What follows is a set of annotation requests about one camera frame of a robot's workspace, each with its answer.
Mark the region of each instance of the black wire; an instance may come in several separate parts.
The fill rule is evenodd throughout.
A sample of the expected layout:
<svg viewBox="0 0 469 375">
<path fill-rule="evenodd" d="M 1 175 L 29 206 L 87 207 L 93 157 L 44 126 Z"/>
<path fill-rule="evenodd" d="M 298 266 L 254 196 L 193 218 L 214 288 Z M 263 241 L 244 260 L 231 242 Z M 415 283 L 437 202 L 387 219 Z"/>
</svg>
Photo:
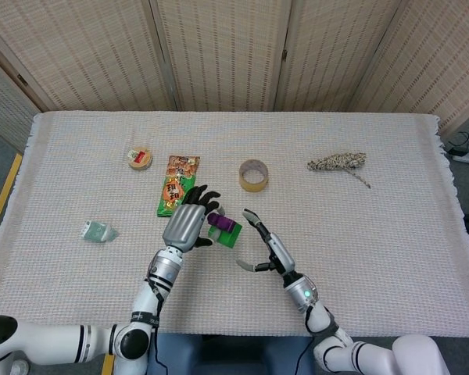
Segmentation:
<svg viewBox="0 0 469 375">
<path fill-rule="evenodd" d="M 165 369 L 166 375 L 169 375 L 169 368 L 158 360 L 158 327 L 155 328 L 155 362 Z"/>
<path fill-rule="evenodd" d="M 307 349 L 310 348 L 311 344 L 313 344 L 313 341 L 314 341 L 314 337 L 311 338 L 309 344 L 304 348 L 303 352 L 300 353 L 299 359 L 297 359 L 297 365 L 295 366 L 294 375 L 297 375 L 297 373 L 299 372 L 300 360 L 303 358 L 304 354 L 307 352 Z"/>
<path fill-rule="evenodd" d="M 454 146 L 454 147 L 459 147 L 459 146 L 461 146 L 461 145 L 469 145 L 469 133 L 466 132 L 466 131 L 459 131 L 458 134 L 462 134 L 463 136 L 465 136 L 466 139 L 465 139 L 464 142 L 459 143 L 458 145 L 456 145 L 456 144 L 454 144 L 454 143 L 452 143 L 452 142 L 450 142 L 450 141 L 448 141 L 448 143 L 450 143 L 450 144 L 451 144 L 452 146 Z"/>
</svg>

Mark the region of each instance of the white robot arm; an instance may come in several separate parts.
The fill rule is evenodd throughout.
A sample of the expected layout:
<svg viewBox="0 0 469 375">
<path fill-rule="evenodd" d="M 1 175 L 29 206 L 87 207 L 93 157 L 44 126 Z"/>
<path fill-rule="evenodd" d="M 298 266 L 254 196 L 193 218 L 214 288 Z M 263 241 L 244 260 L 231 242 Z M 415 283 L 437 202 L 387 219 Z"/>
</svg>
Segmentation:
<svg viewBox="0 0 469 375">
<path fill-rule="evenodd" d="M 210 191 L 201 197 L 205 190 L 206 185 L 192 188 L 170 218 L 163 232 L 166 247 L 149 264 L 129 324 L 115 324 L 111 328 L 52 326 L 0 316 L 0 375 L 9 375 L 11 354 L 17 351 L 39 365 L 81 363 L 101 354 L 114 354 L 116 375 L 144 374 L 159 314 L 181 270 L 183 253 L 212 244 L 211 240 L 199 237 L 199 231 L 206 215 L 219 208 L 219 203 L 210 199 L 220 194 Z"/>
<path fill-rule="evenodd" d="M 280 238 L 272 234 L 254 212 L 246 209 L 243 216 L 267 245 L 270 261 L 251 266 L 238 260 L 238 265 L 252 272 L 276 270 L 283 277 L 284 289 L 303 314 L 306 329 L 317 342 L 314 358 L 323 370 L 353 371 L 364 375 L 449 375 L 438 346 L 429 337 L 400 337 L 392 351 L 365 342 L 353 342 L 321 303 L 313 282 L 295 271 L 294 259 Z"/>
</svg>

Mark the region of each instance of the purple object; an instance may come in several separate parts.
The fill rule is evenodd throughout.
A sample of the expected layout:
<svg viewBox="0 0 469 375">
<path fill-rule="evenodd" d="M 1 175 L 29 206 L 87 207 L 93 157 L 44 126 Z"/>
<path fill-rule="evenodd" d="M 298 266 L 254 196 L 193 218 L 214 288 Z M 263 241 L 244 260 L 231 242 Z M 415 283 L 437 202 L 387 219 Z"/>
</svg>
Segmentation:
<svg viewBox="0 0 469 375">
<path fill-rule="evenodd" d="M 221 216 L 218 213 L 212 212 L 206 217 L 210 225 L 214 225 L 216 228 L 225 230 L 231 233 L 235 228 L 236 222 L 226 216 Z"/>
</svg>

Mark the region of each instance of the white tablecloth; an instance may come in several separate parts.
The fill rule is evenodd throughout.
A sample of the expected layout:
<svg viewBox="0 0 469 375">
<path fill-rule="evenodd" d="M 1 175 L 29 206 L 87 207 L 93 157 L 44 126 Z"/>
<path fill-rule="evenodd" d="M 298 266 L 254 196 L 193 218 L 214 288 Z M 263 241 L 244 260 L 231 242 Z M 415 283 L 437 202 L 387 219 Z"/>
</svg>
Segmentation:
<svg viewBox="0 0 469 375">
<path fill-rule="evenodd" d="M 267 250 L 244 222 L 257 212 L 296 268 L 352 335 L 469 336 L 469 237 L 437 118 L 415 114 L 51 112 L 35 117 L 0 228 L 0 313 L 42 323 L 109 326 L 129 318 L 168 219 L 156 216 L 169 155 L 201 157 L 197 184 L 222 194 L 244 225 L 234 249 L 184 255 L 162 313 L 164 332 L 305 334 L 276 273 L 246 273 Z M 151 148 L 146 171 L 127 152 Z M 357 173 L 310 172 L 311 159 L 366 152 Z M 238 185 L 263 160 L 260 193 Z M 85 220 L 111 223 L 113 242 L 84 241 Z"/>
</svg>

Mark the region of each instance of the twine bundle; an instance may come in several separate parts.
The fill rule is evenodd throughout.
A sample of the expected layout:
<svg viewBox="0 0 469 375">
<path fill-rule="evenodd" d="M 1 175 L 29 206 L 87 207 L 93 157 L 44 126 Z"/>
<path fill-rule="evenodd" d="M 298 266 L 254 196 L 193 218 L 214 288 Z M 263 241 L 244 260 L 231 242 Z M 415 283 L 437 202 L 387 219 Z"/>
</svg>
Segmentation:
<svg viewBox="0 0 469 375">
<path fill-rule="evenodd" d="M 352 170 L 358 168 L 359 166 L 363 166 L 365 161 L 367 160 L 367 154 L 365 153 L 357 153 L 353 154 L 351 152 L 347 152 L 346 154 L 334 154 L 332 156 L 328 156 L 327 158 L 322 158 L 317 160 L 316 162 L 308 162 L 307 169 L 308 170 L 344 170 L 349 173 L 351 176 L 356 177 L 358 180 L 363 182 L 369 189 L 371 186 L 367 183 L 361 176 L 355 174 Z"/>
</svg>

